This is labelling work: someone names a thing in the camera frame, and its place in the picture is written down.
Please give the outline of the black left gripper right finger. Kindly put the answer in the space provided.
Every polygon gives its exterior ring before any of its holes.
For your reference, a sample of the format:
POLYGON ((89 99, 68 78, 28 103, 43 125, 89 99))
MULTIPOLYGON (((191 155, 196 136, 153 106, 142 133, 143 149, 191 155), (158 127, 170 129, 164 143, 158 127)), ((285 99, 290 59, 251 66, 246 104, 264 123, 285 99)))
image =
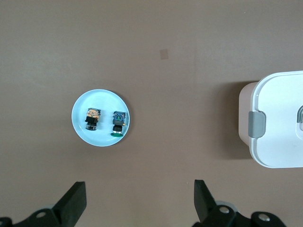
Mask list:
POLYGON ((194 206, 199 218, 195 227, 284 227, 276 215, 264 211, 252 213, 250 218, 241 215, 233 204, 216 202, 204 180, 195 180, 194 206))

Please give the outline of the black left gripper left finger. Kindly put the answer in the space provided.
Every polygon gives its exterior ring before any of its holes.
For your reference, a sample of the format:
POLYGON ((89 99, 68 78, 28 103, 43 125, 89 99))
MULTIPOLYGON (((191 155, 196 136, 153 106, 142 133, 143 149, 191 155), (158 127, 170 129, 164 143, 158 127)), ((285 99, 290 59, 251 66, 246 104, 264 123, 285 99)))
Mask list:
POLYGON ((85 182, 76 182, 52 208, 35 211, 25 220, 12 223, 1 217, 2 227, 74 227, 87 206, 85 182))

